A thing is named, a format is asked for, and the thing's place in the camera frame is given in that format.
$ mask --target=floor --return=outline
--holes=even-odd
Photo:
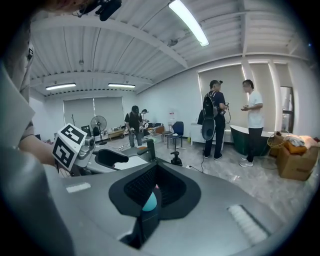
[[[108,146],[116,149],[124,146],[124,149],[127,149],[130,147],[129,138],[113,139],[108,142]],[[244,168],[239,165],[242,155],[237,153],[232,145],[224,145],[223,157],[217,161],[213,157],[203,159],[203,147],[202,143],[194,143],[191,146],[184,139],[183,147],[177,149],[180,152],[179,157],[183,166],[191,165],[201,172],[203,167],[205,174],[232,182],[268,205],[284,222],[289,222],[298,216],[308,206],[310,198],[317,189],[320,177],[319,162],[307,181],[297,181],[279,177],[275,160],[271,157],[256,157],[253,167]],[[167,149],[167,143],[162,142],[161,137],[156,139],[155,154],[157,157],[170,162],[173,158],[170,153],[174,151],[174,148],[173,142],[169,143],[169,149]]]

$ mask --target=white ceiling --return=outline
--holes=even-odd
[[[31,23],[35,49],[31,87],[76,83],[74,91],[107,90],[108,83],[135,91],[178,72],[229,56],[278,54],[305,58],[293,24],[267,0],[181,0],[201,24],[209,45],[201,47],[168,7],[168,0],[122,0],[107,21],[94,12],[78,18],[40,12]],[[178,39],[174,46],[170,40]]]

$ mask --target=white wall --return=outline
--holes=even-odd
[[[40,134],[42,141],[54,141],[54,133],[64,126],[62,100],[41,102],[30,98],[29,104],[35,111],[32,118],[34,134]]]
[[[136,94],[132,91],[81,91],[74,93],[58,94],[45,97],[41,102],[30,98],[30,106],[35,111],[32,119],[35,134],[40,134],[41,139],[54,141],[54,133],[65,125],[64,120],[64,100],[75,100],[92,97],[122,97],[123,118],[131,111],[133,105],[138,105]]]
[[[293,85],[293,132],[320,138],[320,82],[308,65],[293,60],[289,64]]]
[[[175,112],[177,121],[184,122],[184,136],[190,136],[190,124],[196,121],[202,109],[198,73],[193,68],[177,74],[138,94],[138,102],[149,111],[152,123],[164,123],[168,129],[169,112]]]
[[[253,79],[248,60],[267,61],[269,63],[275,95],[276,111],[274,120],[271,120],[275,123],[274,130],[280,130],[282,122],[281,85],[274,63],[286,62],[292,77],[294,93],[295,120],[293,132],[297,135],[320,137],[320,85],[303,60],[291,57],[249,55],[247,58],[233,57],[217,60],[181,72],[139,93],[137,95],[138,102],[143,105],[143,108],[148,109],[148,119],[151,122],[164,123],[167,129],[169,110],[176,110],[177,119],[184,122],[184,136],[188,137],[190,136],[190,125],[198,118],[202,106],[198,72],[242,63],[246,79]]]

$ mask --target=cardboard box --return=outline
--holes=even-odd
[[[311,147],[303,155],[290,154],[282,146],[276,159],[280,177],[298,181],[306,181],[317,162],[318,147]]]

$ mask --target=desk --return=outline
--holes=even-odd
[[[108,139],[110,139],[110,141],[112,141],[111,138],[115,138],[118,136],[120,136],[121,138],[124,138],[125,137],[124,132],[125,132],[125,129],[108,132]]]

